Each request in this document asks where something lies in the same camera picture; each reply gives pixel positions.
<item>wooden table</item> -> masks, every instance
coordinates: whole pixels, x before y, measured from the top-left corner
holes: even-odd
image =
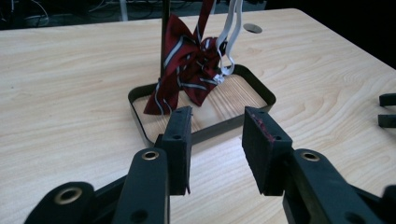
[[[183,18],[190,28],[197,18]],[[218,35],[225,15],[209,19]],[[381,195],[395,184],[396,132],[377,126],[378,96],[396,72],[296,9],[249,12],[233,49],[276,96],[270,111],[294,140],[324,154],[350,184]],[[145,148],[127,99],[159,75],[160,20],[0,33],[0,223],[22,223],[51,189],[101,188]],[[259,195],[242,129],[193,146],[191,195],[172,223],[286,223],[281,198]]]

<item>necktie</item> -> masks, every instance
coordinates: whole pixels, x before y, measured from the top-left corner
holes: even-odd
[[[171,14],[164,37],[164,74],[148,98],[145,114],[170,114],[177,108],[180,90],[186,92],[193,103],[202,105],[218,85],[214,77],[226,43],[221,43],[218,53],[216,37],[202,40],[213,3],[214,0],[204,0],[193,34],[180,18]]]

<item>wooden tray bottom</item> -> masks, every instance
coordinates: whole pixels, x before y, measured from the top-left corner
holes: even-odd
[[[158,134],[164,133],[170,116],[144,114],[148,99],[149,96],[141,97],[133,104],[148,140],[155,142]],[[192,107],[191,131],[195,133],[227,119],[243,115],[246,105],[264,107],[267,103],[242,77],[232,75],[226,77],[222,84],[209,93],[202,106],[193,104],[186,93],[181,91],[177,107],[186,105]]]

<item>cable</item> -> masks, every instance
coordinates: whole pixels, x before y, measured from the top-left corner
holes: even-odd
[[[96,10],[91,11],[89,13],[89,17],[94,18],[94,19],[110,18],[110,17],[113,17],[119,10],[119,5],[108,3],[105,6],[106,6],[106,10],[103,10],[103,9],[99,10],[103,7],[97,8]]]
[[[151,3],[149,3],[149,0],[146,0],[146,1],[133,1],[133,2],[128,2],[128,4],[131,4],[132,7],[137,7],[137,8],[140,8],[140,9],[147,9],[148,8],[148,13],[146,15],[144,15],[144,16],[136,17],[133,14],[131,15],[130,13],[128,13],[128,17],[132,18],[134,20],[147,19],[154,12],[154,7],[153,7],[153,5]]]
[[[98,5],[97,7],[88,10],[88,12],[94,12],[94,11],[97,10],[97,9],[100,9],[100,8],[103,8],[103,7],[107,7],[108,5],[111,5],[111,4],[114,2],[114,0],[111,0],[110,2],[106,2],[106,3],[103,5],[103,3],[104,3],[105,1],[106,1],[106,0],[102,0],[102,2],[99,3],[99,5]]]
[[[185,7],[189,7],[189,6],[192,5],[192,3],[193,3],[193,2],[184,1],[184,2],[182,3],[181,7],[171,7],[171,10],[179,10],[179,9],[182,9],[182,8],[185,8]]]
[[[62,4],[56,4],[56,3],[54,3],[53,1],[46,1],[46,5],[49,5],[49,6],[51,6],[51,7],[56,7],[56,8],[58,8],[58,9],[62,10],[62,11],[65,11],[65,12],[70,11],[70,9],[71,9],[71,8],[67,8],[67,7],[62,6]],[[86,18],[84,17],[84,15],[81,16],[80,13],[73,13],[73,12],[72,12],[72,15],[73,15],[73,16],[76,16],[76,17],[78,17],[78,18],[80,18],[80,19],[82,19],[83,21],[86,20]]]
[[[33,2],[33,3],[36,3],[39,7],[41,7],[41,9],[43,10],[44,14],[45,14],[46,17],[47,17],[47,23],[45,23],[44,25],[41,25],[41,26],[46,26],[46,25],[48,25],[48,24],[50,23],[50,17],[49,17],[49,14],[47,13],[46,9],[44,9],[37,1],[35,1],[35,0],[30,0],[30,1]],[[37,17],[38,17],[38,20],[37,20],[36,27],[38,27],[38,25],[39,25],[39,23],[40,23],[40,21],[41,21],[42,15],[40,15],[40,16],[27,17],[27,18],[25,18],[25,20],[30,20],[30,19],[37,18]]]
[[[11,22],[12,15],[14,13],[14,0],[10,0],[10,2],[11,2],[11,4],[10,4],[11,5],[11,10],[9,11],[9,14],[7,14],[6,12],[5,12],[6,15],[3,14],[3,10],[2,10],[2,8],[0,8],[0,18],[1,18],[0,21],[6,22],[6,23]]]

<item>black pole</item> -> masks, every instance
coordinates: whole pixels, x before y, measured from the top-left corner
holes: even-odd
[[[161,77],[164,75],[163,62],[165,61],[165,33],[171,11],[171,1],[163,0],[163,29],[161,36]]]

